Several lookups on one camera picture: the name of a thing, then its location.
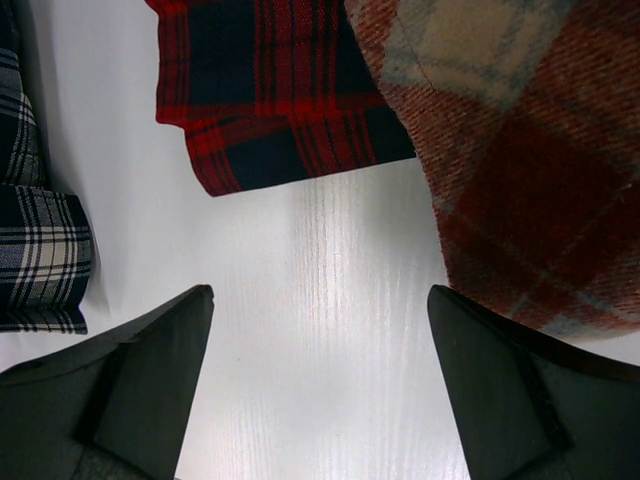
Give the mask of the red navy plaid skirt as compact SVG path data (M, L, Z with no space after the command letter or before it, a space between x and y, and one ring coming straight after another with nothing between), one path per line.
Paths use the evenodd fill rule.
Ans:
M154 1L156 118L222 196L411 158L340 1Z

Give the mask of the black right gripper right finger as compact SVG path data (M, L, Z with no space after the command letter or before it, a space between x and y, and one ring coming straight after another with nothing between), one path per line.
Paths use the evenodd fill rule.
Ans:
M636 479L639 369L440 285L428 316L473 479Z

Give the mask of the navy white plaid skirt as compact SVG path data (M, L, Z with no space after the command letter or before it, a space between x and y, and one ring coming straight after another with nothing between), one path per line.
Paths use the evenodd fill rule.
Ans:
M93 239L77 196L51 190L40 132L24 89L20 33L1 4L1 329L87 331L79 305Z

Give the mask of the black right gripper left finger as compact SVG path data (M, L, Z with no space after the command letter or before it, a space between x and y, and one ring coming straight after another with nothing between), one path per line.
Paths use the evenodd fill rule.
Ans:
M2 478L174 478L213 312L196 285L2 372Z

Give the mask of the rust beige plaid skirt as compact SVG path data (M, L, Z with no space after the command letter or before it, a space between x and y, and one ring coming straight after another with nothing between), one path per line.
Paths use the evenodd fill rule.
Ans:
M639 5L349 1L450 287L563 338L639 328Z

